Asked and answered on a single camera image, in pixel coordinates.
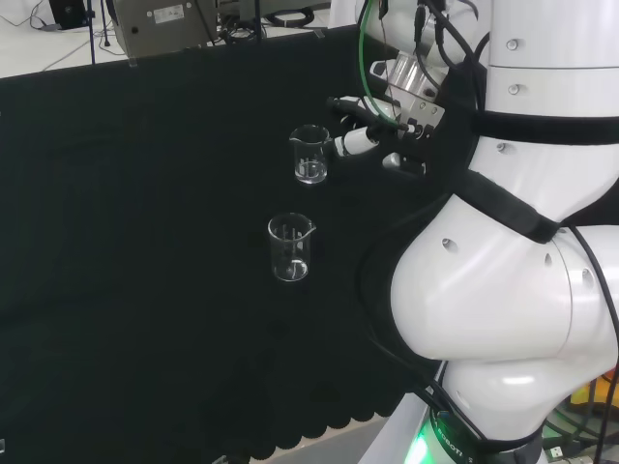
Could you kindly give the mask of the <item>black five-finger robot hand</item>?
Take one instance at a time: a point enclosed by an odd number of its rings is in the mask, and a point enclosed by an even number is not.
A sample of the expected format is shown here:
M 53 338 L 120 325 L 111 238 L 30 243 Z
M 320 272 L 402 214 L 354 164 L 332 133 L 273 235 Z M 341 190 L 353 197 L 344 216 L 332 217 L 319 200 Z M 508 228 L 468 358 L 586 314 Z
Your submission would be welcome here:
M 441 123 L 443 107 L 417 97 L 406 109 L 395 101 L 352 96 L 329 98 L 327 107 L 346 128 L 334 138 L 338 158 L 375 156 L 387 171 L 411 179 L 426 177 L 426 146 Z

